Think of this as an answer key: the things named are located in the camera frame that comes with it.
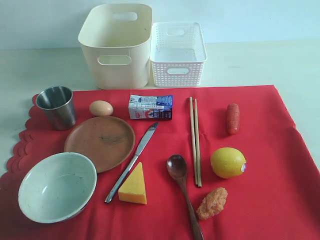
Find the stainless steel table knife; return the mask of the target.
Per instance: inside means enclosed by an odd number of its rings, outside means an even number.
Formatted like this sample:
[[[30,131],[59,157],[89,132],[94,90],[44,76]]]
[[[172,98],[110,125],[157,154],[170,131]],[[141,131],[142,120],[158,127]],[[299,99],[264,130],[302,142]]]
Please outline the stainless steel table knife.
[[[116,183],[114,184],[114,186],[112,187],[112,189],[110,190],[108,195],[106,196],[106,198],[104,200],[105,203],[109,204],[112,201],[113,197],[115,196],[118,189],[121,187],[122,183],[124,182],[125,178],[129,174],[129,172],[131,171],[135,162],[137,161],[137,159],[139,158],[139,156],[143,152],[144,148],[146,147],[146,145],[148,144],[148,142],[152,138],[158,125],[159,125],[159,123],[155,122],[147,129],[144,136],[141,138],[131,161],[129,162],[129,164],[127,165],[125,170],[122,172],[122,174],[120,175],[120,177],[118,178],[118,180],[116,181]]]

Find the fried chicken piece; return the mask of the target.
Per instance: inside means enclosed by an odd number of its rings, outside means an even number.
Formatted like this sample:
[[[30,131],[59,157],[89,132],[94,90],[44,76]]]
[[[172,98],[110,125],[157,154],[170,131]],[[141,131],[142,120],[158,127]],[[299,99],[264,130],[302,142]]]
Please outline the fried chicken piece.
[[[219,214],[224,209],[227,197],[228,192],[224,187],[218,187],[209,192],[196,210],[198,218],[207,220]]]

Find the yellow cheese wedge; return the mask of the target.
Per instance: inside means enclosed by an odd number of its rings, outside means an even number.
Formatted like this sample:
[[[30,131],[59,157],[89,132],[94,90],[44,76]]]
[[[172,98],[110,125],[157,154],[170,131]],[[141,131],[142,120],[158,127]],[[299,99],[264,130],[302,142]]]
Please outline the yellow cheese wedge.
[[[118,198],[123,202],[147,204],[143,164],[141,162],[137,164],[118,189]]]

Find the left wooden chopstick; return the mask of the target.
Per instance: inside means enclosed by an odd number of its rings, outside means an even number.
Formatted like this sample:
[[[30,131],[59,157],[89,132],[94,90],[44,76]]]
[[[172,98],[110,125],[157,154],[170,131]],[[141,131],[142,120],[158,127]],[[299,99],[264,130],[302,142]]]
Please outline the left wooden chopstick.
[[[195,122],[194,122],[193,98],[191,96],[189,97],[189,111],[190,111],[190,128],[191,128],[191,143],[192,143],[192,154],[193,154],[194,182],[195,182],[195,186],[198,187]]]

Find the dark wooden spoon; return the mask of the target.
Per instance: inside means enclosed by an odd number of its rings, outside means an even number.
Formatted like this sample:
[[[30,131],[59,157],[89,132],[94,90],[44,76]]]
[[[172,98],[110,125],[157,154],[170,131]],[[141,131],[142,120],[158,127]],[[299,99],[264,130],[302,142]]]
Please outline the dark wooden spoon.
[[[183,193],[185,202],[187,204],[193,239],[203,240],[204,236],[187,191],[186,182],[188,176],[188,167],[185,159],[180,154],[173,154],[166,161],[166,168],[169,175],[176,181]]]

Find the red tablecloth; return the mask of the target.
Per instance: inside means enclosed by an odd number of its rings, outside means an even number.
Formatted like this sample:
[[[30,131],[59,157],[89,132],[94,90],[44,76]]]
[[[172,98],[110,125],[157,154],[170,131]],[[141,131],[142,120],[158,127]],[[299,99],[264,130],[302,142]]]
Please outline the red tablecloth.
[[[105,198],[126,167],[98,175],[85,209],[64,222],[39,224],[27,219],[18,205],[19,186],[42,159],[63,151],[67,131],[53,130],[42,111],[33,107],[26,130],[0,179],[0,237],[3,240],[190,240],[192,231],[181,190],[169,176],[169,156],[180,154],[188,165],[187,189],[194,208],[213,189],[228,196],[218,215],[200,221],[207,240],[317,240],[320,237],[320,173],[273,85],[204,88],[158,88],[76,91],[79,123],[91,117],[89,104],[105,100],[114,115],[129,122],[139,141],[150,120],[130,120],[130,95],[173,95],[173,118],[161,121],[138,158],[143,165],[147,204]],[[202,187],[195,185],[189,97],[198,108]],[[227,107],[237,104],[240,127],[227,132]],[[232,178],[217,176],[211,156],[235,148],[246,170]]]

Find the stainless steel cup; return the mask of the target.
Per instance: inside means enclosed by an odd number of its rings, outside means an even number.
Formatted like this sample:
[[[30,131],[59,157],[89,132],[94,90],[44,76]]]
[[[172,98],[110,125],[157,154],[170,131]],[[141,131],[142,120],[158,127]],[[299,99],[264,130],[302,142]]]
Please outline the stainless steel cup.
[[[51,122],[54,129],[64,131],[72,128],[77,121],[73,92],[66,86],[53,86],[40,92],[35,104]]]

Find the small milk carton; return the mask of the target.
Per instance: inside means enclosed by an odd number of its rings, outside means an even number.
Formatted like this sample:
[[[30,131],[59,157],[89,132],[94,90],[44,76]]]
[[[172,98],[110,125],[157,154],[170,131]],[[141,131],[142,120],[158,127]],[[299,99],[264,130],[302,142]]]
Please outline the small milk carton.
[[[173,95],[130,95],[128,102],[129,118],[131,120],[171,120],[173,117],[173,101]]]

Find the pale green ceramic bowl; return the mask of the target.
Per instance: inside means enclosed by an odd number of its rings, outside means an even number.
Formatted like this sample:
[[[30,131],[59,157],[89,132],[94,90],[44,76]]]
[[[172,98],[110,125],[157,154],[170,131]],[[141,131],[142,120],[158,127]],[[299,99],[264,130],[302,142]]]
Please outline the pale green ceramic bowl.
[[[36,223],[66,221],[85,208],[96,185],[96,167],[88,157],[76,152],[57,153],[25,175],[18,190],[18,205]]]

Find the white perforated plastic basket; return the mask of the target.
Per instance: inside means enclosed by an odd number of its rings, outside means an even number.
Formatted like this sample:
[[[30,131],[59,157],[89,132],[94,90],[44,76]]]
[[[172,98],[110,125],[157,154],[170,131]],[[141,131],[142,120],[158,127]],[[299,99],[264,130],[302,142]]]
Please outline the white perforated plastic basket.
[[[156,22],[151,28],[150,56],[156,87],[196,87],[207,52],[197,22]]]

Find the yellow lemon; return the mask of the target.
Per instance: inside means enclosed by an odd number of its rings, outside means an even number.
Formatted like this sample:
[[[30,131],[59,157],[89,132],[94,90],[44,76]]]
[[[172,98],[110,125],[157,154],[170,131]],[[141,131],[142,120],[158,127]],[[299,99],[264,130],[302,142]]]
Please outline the yellow lemon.
[[[210,158],[212,171],[220,178],[229,179],[242,175],[247,167],[243,153],[232,147],[222,147],[213,152]]]

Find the red sausage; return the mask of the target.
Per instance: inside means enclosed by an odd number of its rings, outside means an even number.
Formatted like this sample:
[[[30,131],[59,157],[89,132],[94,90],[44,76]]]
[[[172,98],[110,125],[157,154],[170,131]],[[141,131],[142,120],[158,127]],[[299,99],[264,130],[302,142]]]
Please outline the red sausage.
[[[236,103],[227,106],[226,128],[229,135],[235,135],[240,130],[240,109]]]

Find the right wooden chopstick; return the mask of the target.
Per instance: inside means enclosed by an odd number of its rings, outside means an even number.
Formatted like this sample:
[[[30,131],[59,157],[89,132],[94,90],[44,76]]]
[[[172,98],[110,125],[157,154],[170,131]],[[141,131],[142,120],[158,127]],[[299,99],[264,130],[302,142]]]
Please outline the right wooden chopstick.
[[[194,127],[195,127],[196,163],[197,163],[197,186],[199,188],[201,188],[202,187],[201,151],[200,151],[200,135],[199,135],[197,99],[194,100]]]

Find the wooden chopstick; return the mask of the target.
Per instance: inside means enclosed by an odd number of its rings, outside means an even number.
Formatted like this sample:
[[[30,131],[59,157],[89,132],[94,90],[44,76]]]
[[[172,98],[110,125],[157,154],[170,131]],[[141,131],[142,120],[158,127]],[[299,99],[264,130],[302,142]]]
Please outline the wooden chopstick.
[[[197,163],[197,186],[199,188],[201,188],[202,187],[201,151],[200,151],[200,135],[199,135],[197,99],[194,100],[194,127],[195,127],[196,163]]]
[[[198,187],[195,122],[194,122],[193,98],[191,96],[189,97],[189,111],[190,111],[190,128],[191,128],[191,143],[192,143],[192,154],[193,154],[194,182],[195,182],[195,186]]]

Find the brown egg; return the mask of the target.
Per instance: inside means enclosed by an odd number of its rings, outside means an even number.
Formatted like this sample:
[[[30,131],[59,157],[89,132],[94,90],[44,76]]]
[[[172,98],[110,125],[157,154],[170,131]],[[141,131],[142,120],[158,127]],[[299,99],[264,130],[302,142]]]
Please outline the brown egg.
[[[94,116],[111,116],[114,112],[114,109],[109,102],[104,100],[96,100],[90,104],[89,111]]]

